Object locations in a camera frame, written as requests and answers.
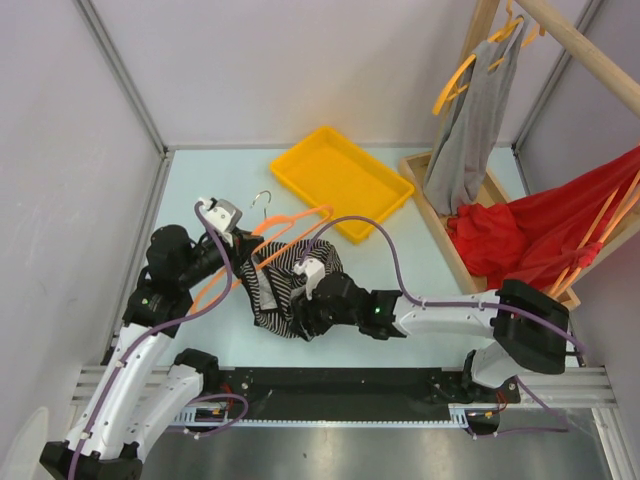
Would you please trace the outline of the striped tank top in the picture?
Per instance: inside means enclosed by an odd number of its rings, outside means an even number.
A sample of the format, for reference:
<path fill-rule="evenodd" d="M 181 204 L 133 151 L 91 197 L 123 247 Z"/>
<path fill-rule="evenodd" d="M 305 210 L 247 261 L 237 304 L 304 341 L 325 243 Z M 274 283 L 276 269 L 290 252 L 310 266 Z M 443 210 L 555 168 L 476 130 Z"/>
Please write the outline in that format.
<path fill-rule="evenodd" d="M 303 309 L 292 307 L 297 297 L 307 300 L 306 280 L 294 273 L 294 264 L 310 247 L 309 256 L 324 264 L 326 274 L 341 272 L 343 264 L 335 246 L 326 240 L 315 243 L 302 240 L 262 269 L 256 268 L 258 263 L 284 246 L 283 242 L 273 242 L 234 270 L 248 294 L 254 325 L 283 338 L 305 341 L 326 333 L 333 325 L 347 325 L 349 319 L 337 312 L 326 310 L 320 317 L 308 318 Z"/>

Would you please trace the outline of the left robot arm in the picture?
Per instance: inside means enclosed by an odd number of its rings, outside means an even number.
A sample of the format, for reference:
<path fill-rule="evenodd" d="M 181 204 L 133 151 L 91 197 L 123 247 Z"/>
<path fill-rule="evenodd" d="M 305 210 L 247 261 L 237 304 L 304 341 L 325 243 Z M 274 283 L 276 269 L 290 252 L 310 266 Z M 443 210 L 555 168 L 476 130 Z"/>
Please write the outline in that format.
<path fill-rule="evenodd" d="M 179 327 L 197 316 L 191 288 L 217 273 L 230 277 L 261 241 L 238 228 L 207 227 L 198 241 L 179 225 L 152 234 L 147 263 L 91 400 L 66 439 L 43 448 L 40 463 L 53 478 L 138 479 L 151 447 L 186 406 L 248 404 L 224 389 L 217 358 L 192 348 L 177 355 L 150 396 L 142 392 Z"/>

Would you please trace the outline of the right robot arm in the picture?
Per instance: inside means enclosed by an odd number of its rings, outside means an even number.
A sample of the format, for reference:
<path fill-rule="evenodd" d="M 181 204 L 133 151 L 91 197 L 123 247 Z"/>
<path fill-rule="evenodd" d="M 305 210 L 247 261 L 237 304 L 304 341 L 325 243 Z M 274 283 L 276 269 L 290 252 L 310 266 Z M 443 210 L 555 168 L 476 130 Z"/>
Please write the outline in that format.
<path fill-rule="evenodd" d="M 367 291 L 335 272 L 294 294 L 291 310 L 292 329 L 306 340 L 334 325 L 376 340 L 435 333 L 488 340 L 466 356 L 458 379 L 432 381 L 437 397 L 449 402 L 491 402 L 520 374 L 565 371 L 568 309 L 519 280 L 473 295 L 410 300 L 398 290 Z"/>

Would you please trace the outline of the red tank top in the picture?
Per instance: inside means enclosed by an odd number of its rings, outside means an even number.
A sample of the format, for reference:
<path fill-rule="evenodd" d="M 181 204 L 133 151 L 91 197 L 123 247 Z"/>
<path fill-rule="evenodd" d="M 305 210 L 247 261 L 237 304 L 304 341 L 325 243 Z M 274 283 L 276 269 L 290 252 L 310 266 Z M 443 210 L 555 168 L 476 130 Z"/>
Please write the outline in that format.
<path fill-rule="evenodd" d="M 520 280 L 545 290 L 595 259 L 598 237 L 638 172 L 634 148 L 560 187 L 490 207 L 463 205 L 447 221 L 449 238 L 489 289 Z"/>

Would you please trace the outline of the orange hanger with grey top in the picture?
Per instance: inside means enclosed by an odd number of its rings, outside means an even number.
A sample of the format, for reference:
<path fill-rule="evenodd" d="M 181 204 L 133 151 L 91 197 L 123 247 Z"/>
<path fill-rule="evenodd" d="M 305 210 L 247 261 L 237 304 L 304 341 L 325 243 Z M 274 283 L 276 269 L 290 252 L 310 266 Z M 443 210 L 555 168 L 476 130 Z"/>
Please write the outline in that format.
<path fill-rule="evenodd" d="M 461 78 L 464 72 L 476 60 L 476 55 L 472 53 L 476 46 L 484 40 L 491 43 L 502 42 L 507 39 L 518 25 L 523 23 L 523 20 L 514 14 L 514 2 L 507 1 L 505 3 L 506 20 L 504 25 L 493 33 L 490 33 L 499 4 L 499 1 L 476 2 L 469 31 L 464 43 L 462 60 L 455 73 L 440 91 L 432 107 L 433 115 L 438 116 L 445 105 L 449 104 L 456 96 L 459 96 L 468 89 L 468 84 L 463 85 Z"/>

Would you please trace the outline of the grey tank top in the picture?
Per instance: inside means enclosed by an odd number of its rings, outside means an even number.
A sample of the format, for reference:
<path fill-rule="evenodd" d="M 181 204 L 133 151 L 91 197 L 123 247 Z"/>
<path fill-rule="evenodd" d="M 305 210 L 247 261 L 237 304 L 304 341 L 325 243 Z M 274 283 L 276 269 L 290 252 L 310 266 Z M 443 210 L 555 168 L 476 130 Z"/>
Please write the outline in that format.
<path fill-rule="evenodd" d="M 461 76 L 465 90 L 453 99 L 432 150 L 423 193 L 440 215 L 453 215 L 473 203 L 486 176 L 529 24 L 524 15 L 516 21 L 505 39 L 485 40 L 474 49 Z"/>

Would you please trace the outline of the yellow plastic tray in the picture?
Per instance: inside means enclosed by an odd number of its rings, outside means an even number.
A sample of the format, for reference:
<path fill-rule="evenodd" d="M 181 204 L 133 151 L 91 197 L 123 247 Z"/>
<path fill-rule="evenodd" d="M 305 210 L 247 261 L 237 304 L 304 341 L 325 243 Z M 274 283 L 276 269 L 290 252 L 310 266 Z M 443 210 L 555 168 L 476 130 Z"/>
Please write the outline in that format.
<path fill-rule="evenodd" d="M 381 224 L 415 192 L 410 181 L 328 126 L 273 160 L 270 170 L 306 205 L 332 206 L 335 218 L 357 215 Z"/>

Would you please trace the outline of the wooden clothes rack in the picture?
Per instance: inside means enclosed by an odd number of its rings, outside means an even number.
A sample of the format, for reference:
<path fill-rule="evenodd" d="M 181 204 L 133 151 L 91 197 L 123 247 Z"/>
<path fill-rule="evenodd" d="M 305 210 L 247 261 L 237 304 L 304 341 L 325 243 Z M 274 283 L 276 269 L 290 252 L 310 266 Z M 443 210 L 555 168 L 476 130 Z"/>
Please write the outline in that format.
<path fill-rule="evenodd" d="M 464 55 L 469 54 L 489 33 L 498 5 L 497 1 L 476 3 L 462 50 Z M 628 110 L 634 114 L 639 113 L 639 84 L 571 25 L 555 7 L 546 1 L 521 1 L 519 5 L 534 20 L 541 23 L 541 30 L 547 30 L 562 45 L 567 54 L 573 56 L 591 72 Z M 486 289 L 486 279 L 475 277 L 468 272 L 446 233 L 446 218 L 438 215 L 421 193 L 422 181 L 430 158 L 429 152 L 404 157 L 398 163 L 399 173 L 416 188 L 413 195 L 415 204 L 458 287 L 466 294 L 483 291 Z M 603 248 L 591 265 L 596 266 L 638 231 L 639 177 L 634 176 L 621 196 L 617 209 L 613 211 L 612 218 L 598 237 Z"/>

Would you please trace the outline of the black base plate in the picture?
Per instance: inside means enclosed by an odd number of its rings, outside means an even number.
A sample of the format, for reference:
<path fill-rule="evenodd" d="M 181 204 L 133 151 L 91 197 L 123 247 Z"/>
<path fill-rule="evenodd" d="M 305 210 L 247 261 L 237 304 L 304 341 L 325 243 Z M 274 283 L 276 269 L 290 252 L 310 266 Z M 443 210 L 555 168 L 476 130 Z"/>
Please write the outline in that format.
<path fill-rule="evenodd" d="M 497 388 L 477 386 L 461 371 L 440 368 L 235 368 L 222 370 L 206 394 L 233 393 L 249 410 L 309 408 L 324 413 L 396 405 L 422 410 L 428 405 L 520 402 L 514 379 Z"/>

